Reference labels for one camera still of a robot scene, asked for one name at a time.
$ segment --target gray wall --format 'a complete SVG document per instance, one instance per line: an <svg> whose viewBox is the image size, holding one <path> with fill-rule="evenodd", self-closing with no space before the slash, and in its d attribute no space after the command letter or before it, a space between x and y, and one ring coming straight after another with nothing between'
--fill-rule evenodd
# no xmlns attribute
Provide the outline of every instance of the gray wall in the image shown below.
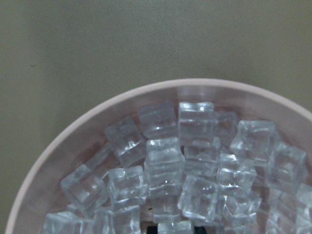
<svg viewBox="0 0 312 234"><path fill-rule="evenodd" d="M221 78L308 110L312 1L66 0L0 3L0 233L44 148L126 90Z"/></svg>

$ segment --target bowl rim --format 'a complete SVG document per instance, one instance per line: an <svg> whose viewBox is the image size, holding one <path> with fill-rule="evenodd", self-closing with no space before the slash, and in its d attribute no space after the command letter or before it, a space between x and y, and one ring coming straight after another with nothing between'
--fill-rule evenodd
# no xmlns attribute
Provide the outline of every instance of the bowl rim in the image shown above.
<svg viewBox="0 0 312 234"><path fill-rule="evenodd" d="M254 93L259 96L263 96L267 99L271 99L274 102L281 104L283 106L287 106L288 108L292 109L293 111L299 113L301 116L305 117L306 119L312 122L312 113L305 109L304 107L296 104L295 102L273 93L271 91L265 90L263 88L259 88L253 85L231 81L231 80L224 80L224 79L211 79L211 78L185 78L185 79L174 79L174 80L167 80L162 82L156 82L144 86L140 86L138 88L134 88L132 90L126 91L121 93L117 96L114 96L101 104L97 105L96 107L92 108L85 114L81 115L77 118L74 122L72 122L68 127L66 127L48 146L47 148L41 153L38 157L34 165L31 167L30 171L28 172L27 176L25 177L17 196L14 200L12 209L10 211L10 215L8 217L7 226L5 229L5 234L13 233L14 225L17 219L17 214L20 210L20 206L26 191L28 190L31 181L34 179L35 175L37 174L38 170L41 168L42 164L48 158L48 156L52 153L57 145L59 145L64 139L66 139L77 127L83 125L87 120L91 117L97 115L98 113L102 112L103 110L113 106L117 103L123 102L133 96L138 96L144 93L149 93L152 91L161 90L164 88L177 88L183 86L214 86L214 87L223 87L223 88L231 88L235 90L245 91L249 93Z"/></svg>

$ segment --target plastic bowl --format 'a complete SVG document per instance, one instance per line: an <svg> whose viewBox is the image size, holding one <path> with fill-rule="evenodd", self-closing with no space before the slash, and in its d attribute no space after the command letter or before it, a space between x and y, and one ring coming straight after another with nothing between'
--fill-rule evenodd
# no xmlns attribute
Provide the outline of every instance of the plastic bowl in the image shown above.
<svg viewBox="0 0 312 234"><path fill-rule="evenodd" d="M15 199L5 234L40 234L45 214L68 204L60 180L104 143L103 129L143 105L165 99L211 101L216 108L234 110L247 118L275 121L284 141L307 151L307 181L311 181L312 113L284 97L243 83L218 79L170 80L113 97L68 126L28 173Z"/></svg>

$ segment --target clear ice cube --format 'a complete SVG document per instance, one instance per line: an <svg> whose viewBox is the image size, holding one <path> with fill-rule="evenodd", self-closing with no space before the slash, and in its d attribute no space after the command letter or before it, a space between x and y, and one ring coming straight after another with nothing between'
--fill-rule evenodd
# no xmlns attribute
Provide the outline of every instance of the clear ice cube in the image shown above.
<svg viewBox="0 0 312 234"><path fill-rule="evenodd" d="M230 149L253 159L256 166L267 167L269 158L279 143L275 123L264 120L241 120Z"/></svg>
<svg viewBox="0 0 312 234"><path fill-rule="evenodd" d="M145 158L145 138L130 116L106 127L104 132L124 168L139 164Z"/></svg>
<svg viewBox="0 0 312 234"><path fill-rule="evenodd" d="M178 134L181 145L194 140L212 140L217 120L211 102L180 102Z"/></svg>
<svg viewBox="0 0 312 234"><path fill-rule="evenodd" d="M248 225L254 222L261 198L253 191L245 196L225 196L223 217L232 226Z"/></svg>
<svg viewBox="0 0 312 234"><path fill-rule="evenodd" d="M213 223L216 218L216 205L219 187L209 180L188 175L178 201L182 214L190 219Z"/></svg>
<svg viewBox="0 0 312 234"><path fill-rule="evenodd" d="M255 177L254 162L250 159L239 159L234 154L220 155L220 166L216 178L225 193L226 190L233 193L236 187L250 190Z"/></svg>
<svg viewBox="0 0 312 234"><path fill-rule="evenodd" d="M76 215L76 216L78 216L80 218L84 218L83 213L74 204L67 205L66 206L66 211L69 211L69 212L73 213L74 215Z"/></svg>
<svg viewBox="0 0 312 234"><path fill-rule="evenodd" d="M60 185L66 197L86 217L91 217L108 198L104 182L84 164L65 177Z"/></svg>
<svg viewBox="0 0 312 234"><path fill-rule="evenodd" d="M148 139L177 136L176 113L170 100L141 107L137 113L141 122L141 130Z"/></svg>
<svg viewBox="0 0 312 234"><path fill-rule="evenodd" d="M270 157L270 186L295 194L307 174L305 158L305 151L280 143L274 155Z"/></svg>
<svg viewBox="0 0 312 234"><path fill-rule="evenodd" d="M43 234L90 234L91 231L91 219L77 217L69 211L48 213L43 225Z"/></svg>
<svg viewBox="0 0 312 234"><path fill-rule="evenodd" d="M149 140L144 171L149 184L149 197L178 195L182 188L185 159L176 137Z"/></svg>
<svg viewBox="0 0 312 234"><path fill-rule="evenodd" d="M299 202L297 212L304 219L312 221L312 187L301 183L296 194L296 199Z"/></svg>
<svg viewBox="0 0 312 234"><path fill-rule="evenodd" d="M296 234L312 234L311 220L306 220L298 215L296 220Z"/></svg>
<svg viewBox="0 0 312 234"><path fill-rule="evenodd" d="M108 182L108 171L113 168L121 167L110 143L102 146L85 165L105 183Z"/></svg>
<svg viewBox="0 0 312 234"><path fill-rule="evenodd" d="M266 231L268 234L296 234L296 226L277 209L271 208Z"/></svg>
<svg viewBox="0 0 312 234"><path fill-rule="evenodd" d="M272 208L276 209L284 217L292 223L296 222L297 215L310 220L310 217L305 217L305 211L308 211L307 205L301 203L295 196L282 192L276 189L270 189L269 204Z"/></svg>
<svg viewBox="0 0 312 234"><path fill-rule="evenodd" d="M190 221L166 222L158 224L158 234L193 234L194 228Z"/></svg>
<svg viewBox="0 0 312 234"><path fill-rule="evenodd" d="M184 147L184 174L204 177L215 177L219 167L220 139L215 137L212 142L194 141Z"/></svg>
<svg viewBox="0 0 312 234"><path fill-rule="evenodd" d="M116 211L100 208L93 222L93 234L141 234L140 207L128 206Z"/></svg>
<svg viewBox="0 0 312 234"><path fill-rule="evenodd" d="M224 207L224 202L225 202L225 197L224 195L219 195L216 205L215 205L215 210L214 210L214 219L213 220L206 220L203 218L188 218L195 226L205 226L209 227L211 232L214 230L216 234L220 233L223 234L222 230L224 228L223 225L223 218L222 218L222 212L223 212L223 207Z"/></svg>
<svg viewBox="0 0 312 234"><path fill-rule="evenodd" d="M229 147L237 131L238 116L235 112L215 112L218 124L214 129L214 135L221 139L222 145Z"/></svg>
<svg viewBox="0 0 312 234"><path fill-rule="evenodd" d="M142 166L111 169L108 177L108 188L114 209L145 203L148 184Z"/></svg>
<svg viewBox="0 0 312 234"><path fill-rule="evenodd" d="M177 207L179 196L162 196L152 199L153 222L177 222L181 220L180 210Z"/></svg>
<svg viewBox="0 0 312 234"><path fill-rule="evenodd" d="M250 234L252 230L249 226L226 227L224 234Z"/></svg>

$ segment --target white bowl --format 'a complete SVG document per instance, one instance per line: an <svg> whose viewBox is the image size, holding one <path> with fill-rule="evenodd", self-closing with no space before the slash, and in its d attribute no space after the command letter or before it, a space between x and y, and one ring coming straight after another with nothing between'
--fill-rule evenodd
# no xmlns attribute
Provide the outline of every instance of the white bowl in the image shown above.
<svg viewBox="0 0 312 234"><path fill-rule="evenodd" d="M277 123L282 138L307 151L312 177L312 113L269 91L218 79L180 79L142 86L113 97L68 126L41 154L24 180L11 210L5 234L40 234L45 214L68 203L60 180L85 162L105 141L103 129L142 105L171 99L211 101L246 118Z"/></svg>

